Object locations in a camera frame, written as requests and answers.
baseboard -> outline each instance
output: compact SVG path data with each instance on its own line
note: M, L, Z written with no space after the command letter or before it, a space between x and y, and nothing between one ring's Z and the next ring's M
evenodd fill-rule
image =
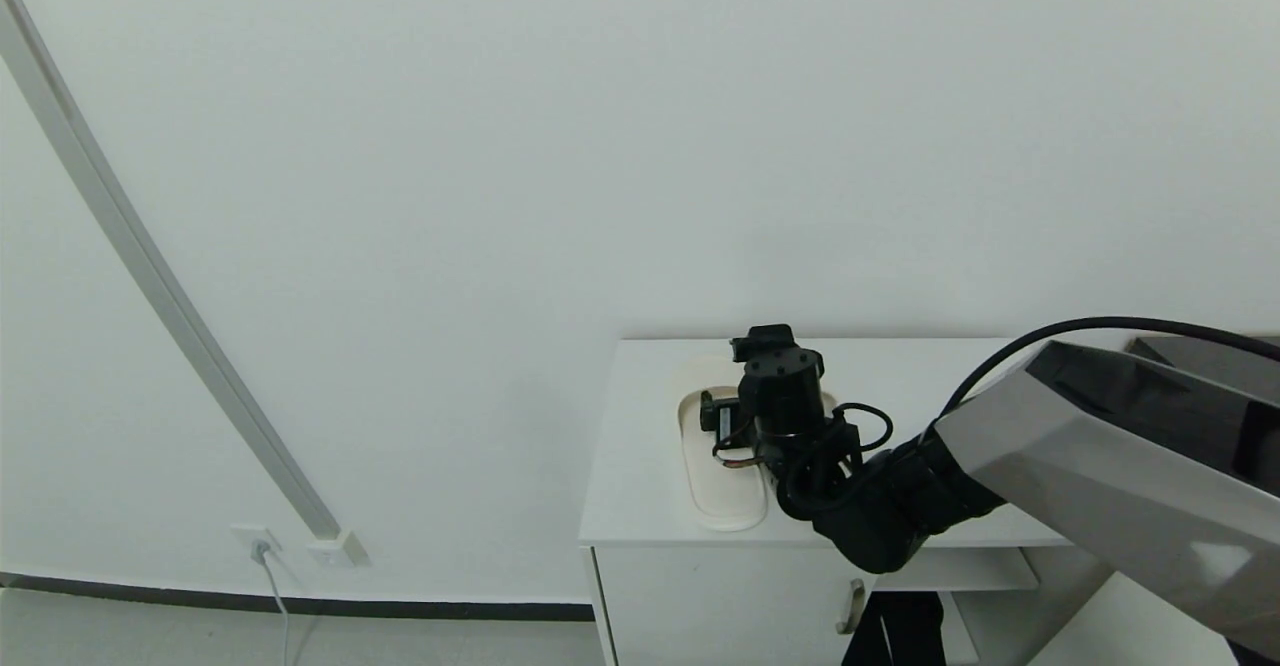
M86 596L134 603L275 612L269 596L156 589L0 574L0 587L68 596ZM312 616L358 616L365 619L444 619L483 621L594 621L585 603L440 603L419 601L338 601L329 598L284 598L289 613Z

wire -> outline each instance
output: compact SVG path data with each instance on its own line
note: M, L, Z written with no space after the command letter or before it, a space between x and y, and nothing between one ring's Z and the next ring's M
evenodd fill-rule
M289 611L284 607L284 601L280 598L280 589L275 588L275 576L271 575L271 567L266 565L266 558L259 561L262 565L262 570L266 571L266 580L271 583L271 596L275 597L275 606L280 608L280 615L284 616L284 638L280 640L280 663L283 666L289 666Z
M726 469L748 469L750 466L759 466L760 464L764 464L764 459L760 459L759 456L754 456L750 459L724 459L719 455L719 452L723 451L723 448L728 448L731 441L740 437L742 432L745 432L751 425L753 419L755 419L755 416L746 414L745 411L739 411L737 428L732 429L730 434L717 441L716 446L712 447L712 457L719 461L721 466L724 466Z
M973 374L969 374L963 382L960 382L955 393L951 393L951 398L947 400L947 405L942 407L942 415L946 415L955 407L960 406L965 397L969 396L969 392L973 391L973 387L978 386L978 382L982 380L983 377L989 374L996 366L1006 361L1014 353L1018 353L1037 341L1046 339L1051 336L1092 329L1133 329L1185 336L1201 341L1220 343L1240 351L1248 351L1249 353L1256 353L1263 359L1270 359L1271 361L1280 361L1280 347L1265 341L1211 327L1185 324L1183 321L1167 321L1164 319L1147 319L1142 316L1091 316L1087 319L1071 319L1069 321L1050 324L1028 334L1020 336L1010 342L1009 346L1005 346L1000 351L992 353L991 357L973 370Z
M884 433L881 434L878 439L863 444L861 450L864 453L868 451L874 451L888 443L890 437L892 437L893 434L893 419L890 419L888 414L881 411L878 407L869 406L867 403L841 403L840 406L836 406L835 410L832 410L832 414L837 419L844 421L845 411L861 411L864 414L870 414L872 416L877 416L877 419L884 421Z
M884 433L870 443L859 444L858 426L845 420L845 411L861 411L877 416L884 421ZM809 514L840 508L856 497L865 478L854 466L851 452L855 448L864 453L874 451L888 443L893 434L893 419L868 403L841 403L832 410L832 416L827 433L787 466L786 479L782 483L783 493L791 503ZM845 438L844 444L840 443L841 438ZM837 475L831 469L832 462L847 462L849 473ZM801 478L806 479L808 488L801 487Z

black cable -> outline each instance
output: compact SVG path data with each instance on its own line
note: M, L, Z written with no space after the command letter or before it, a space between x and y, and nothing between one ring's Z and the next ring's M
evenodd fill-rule
M724 438L717 441L716 444L712 446L712 457L719 461L721 466L724 466L726 469L746 469L748 466L758 466L764 462L764 460L760 459L759 456L753 456L750 459L724 459L719 455L721 451L728 448L731 441L740 437L742 432L745 432L751 425L753 419L755 419L755 416L751 416L745 411L739 411L737 428L732 429L731 433L728 433Z
M836 406L832 414L844 421L845 411L863 411L864 414L870 414L872 416L877 416L877 419L884 421L884 433L881 434L878 439L863 444L863 452L873 451L888 443L890 437L893 434L893 419L890 419L888 414L881 411L878 407L868 406L867 403L841 403L840 406Z
M1280 362L1280 346L1274 346L1257 338L1211 327L1185 324L1183 321L1167 321L1164 319L1147 319L1142 316L1091 316L1087 319L1071 319L1069 321L1050 324L1028 334L1020 336L1010 342L1009 346L992 353L989 359L973 370L973 374L969 374L963 382L960 382L955 393L951 393L951 398L947 400L947 405L942 407L942 415L946 415L955 407L960 406L965 397L969 396L969 392L973 391L973 387L975 387L983 377L989 374L996 366L1006 361L1014 353L1018 353L1037 341L1046 339L1051 336L1092 329L1133 329L1185 336L1189 338L1220 343L1240 351L1248 351L1249 353L1256 353L1263 359Z
M851 426L845 420L845 411L861 411L870 414L884 421L884 433L870 443L858 443L856 426ZM851 448L867 452L874 451L886 443L893 434L893 419L878 407L867 403L841 403L832 411L833 419L827 433L818 438L818 442L809 447L803 455L787 465L783 489L787 498L804 511L815 514L829 511L845 506L858 493L861 480L856 467L851 467L850 475L836 476L833 470L838 462L849 459ZM833 442L845 438L851 441L845 448L832 450ZM800 487L801 475L808 476L809 488ZM826 496L815 496L826 492Z

cabinet handle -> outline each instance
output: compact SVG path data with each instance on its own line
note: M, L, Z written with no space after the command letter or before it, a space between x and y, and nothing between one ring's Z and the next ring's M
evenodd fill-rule
M867 607L867 584L861 579L854 579L849 587L849 610L842 620L836 621L836 633L842 637L854 633L863 619L863 608Z

cabinet door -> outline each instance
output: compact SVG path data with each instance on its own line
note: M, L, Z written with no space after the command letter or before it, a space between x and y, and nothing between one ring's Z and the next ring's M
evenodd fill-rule
M832 666L854 579L835 549L596 548L618 666Z

